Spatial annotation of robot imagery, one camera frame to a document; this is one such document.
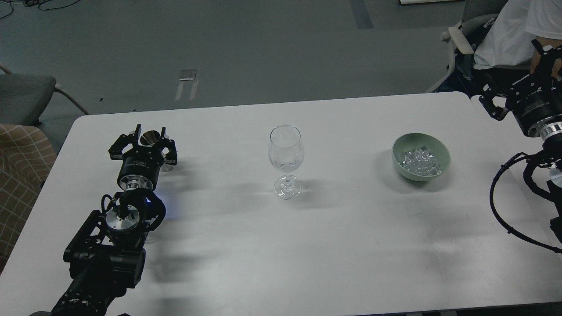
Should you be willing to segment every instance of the chair armrest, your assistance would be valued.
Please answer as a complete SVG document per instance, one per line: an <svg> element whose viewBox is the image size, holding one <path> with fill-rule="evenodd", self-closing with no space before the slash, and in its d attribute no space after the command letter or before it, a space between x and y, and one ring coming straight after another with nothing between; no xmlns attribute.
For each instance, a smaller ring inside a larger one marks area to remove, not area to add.
<svg viewBox="0 0 562 316"><path fill-rule="evenodd" d="M459 49L459 51L464 55L472 55L474 54L474 50L470 46L470 43L463 35L461 30L458 28L451 26L448 28L448 33L451 36L451 40L455 44L455 46Z"/></svg>
<svg viewBox="0 0 562 316"><path fill-rule="evenodd" d="M5 74L11 74L12 72L4 65L0 64L0 70L4 71Z"/></svg>

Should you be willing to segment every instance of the person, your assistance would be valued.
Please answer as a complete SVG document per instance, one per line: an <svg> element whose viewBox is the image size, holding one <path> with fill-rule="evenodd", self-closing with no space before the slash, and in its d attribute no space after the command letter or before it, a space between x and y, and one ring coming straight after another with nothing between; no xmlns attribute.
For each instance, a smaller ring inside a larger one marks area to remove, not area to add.
<svg viewBox="0 0 562 316"><path fill-rule="evenodd" d="M531 41L562 45L562 0L509 0L474 52L475 91L482 91L489 74L499 88L508 88L533 73L540 59ZM552 76L562 65L557 60Z"/></svg>

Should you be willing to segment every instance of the green bowl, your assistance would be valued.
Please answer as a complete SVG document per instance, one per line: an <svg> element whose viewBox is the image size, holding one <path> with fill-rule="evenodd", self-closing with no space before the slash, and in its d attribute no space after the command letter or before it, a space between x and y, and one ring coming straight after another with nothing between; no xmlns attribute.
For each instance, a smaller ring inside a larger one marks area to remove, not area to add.
<svg viewBox="0 0 562 316"><path fill-rule="evenodd" d="M400 165L399 160L401 160L401 158L399 156L401 153L415 148L421 148L421 146L427 147L427 149L432 152L439 160L441 169L440 174L418 175L409 172ZM401 175L410 180L423 182L429 181L444 174L451 165L451 154L449 153L447 147L441 141L439 141L439 139L426 134L410 133L398 137L398 139L392 145L392 161L394 162L394 167Z"/></svg>

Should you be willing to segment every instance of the white table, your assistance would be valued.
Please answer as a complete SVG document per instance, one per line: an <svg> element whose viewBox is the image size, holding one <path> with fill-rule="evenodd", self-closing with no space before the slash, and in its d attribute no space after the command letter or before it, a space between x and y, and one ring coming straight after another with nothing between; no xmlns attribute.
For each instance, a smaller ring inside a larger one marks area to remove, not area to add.
<svg viewBox="0 0 562 316"><path fill-rule="evenodd" d="M558 301L562 263L508 235L488 206L505 161L460 93L84 116L62 148L7 266L0 310L50 310L70 284L62 253L105 193L121 133L160 130L179 164L156 193L168 214L149 235L137 288L107 315L360 315ZM274 196L267 158L280 124L301 130L305 189ZM390 148L423 132L452 155L425 184L393 170ZM520 184L497 189L506 220L547 242Z"/></svg>

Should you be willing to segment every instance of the plaid fabric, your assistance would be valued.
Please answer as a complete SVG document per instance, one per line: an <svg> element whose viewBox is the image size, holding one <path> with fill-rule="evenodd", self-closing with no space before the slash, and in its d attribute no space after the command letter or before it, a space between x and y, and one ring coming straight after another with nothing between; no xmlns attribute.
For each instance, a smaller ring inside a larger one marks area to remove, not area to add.
<svg viewBox="0 0 562 316"><path fill-rule="evenodd" d="M38 128L0 124L0 273L56 157Z"/></svg>

